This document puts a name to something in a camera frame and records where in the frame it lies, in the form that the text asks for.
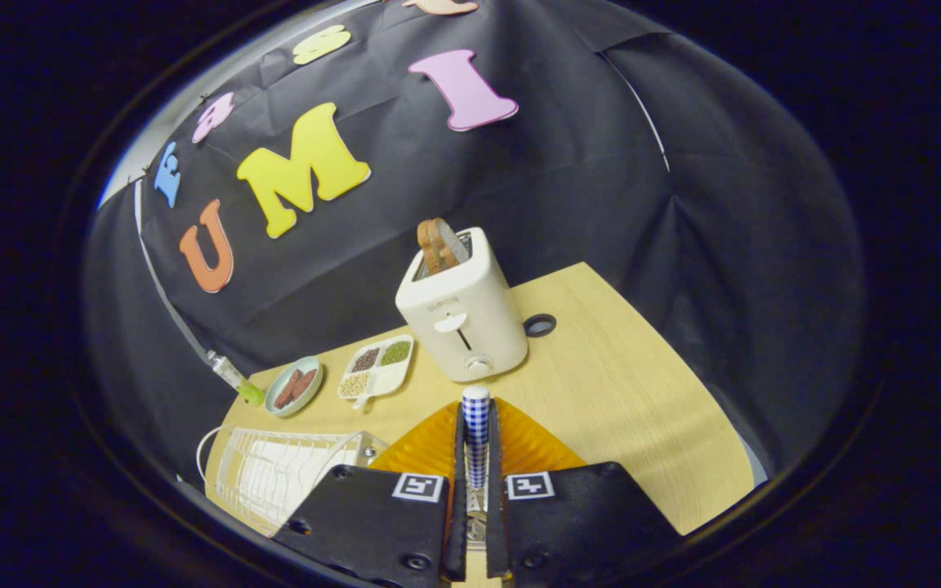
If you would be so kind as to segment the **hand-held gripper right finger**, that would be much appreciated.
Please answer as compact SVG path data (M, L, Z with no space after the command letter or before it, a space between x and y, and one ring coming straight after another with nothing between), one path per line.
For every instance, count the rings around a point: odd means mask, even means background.
M627 585L682 535L616 461L587 464L504 399L488 418L486 569L507 585Z

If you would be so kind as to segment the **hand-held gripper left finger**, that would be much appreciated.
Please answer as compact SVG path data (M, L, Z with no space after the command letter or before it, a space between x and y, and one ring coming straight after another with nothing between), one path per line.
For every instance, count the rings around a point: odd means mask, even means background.
M371 466L335 465L274 542L350 586L448 587L466 579L466 421L452 403Z

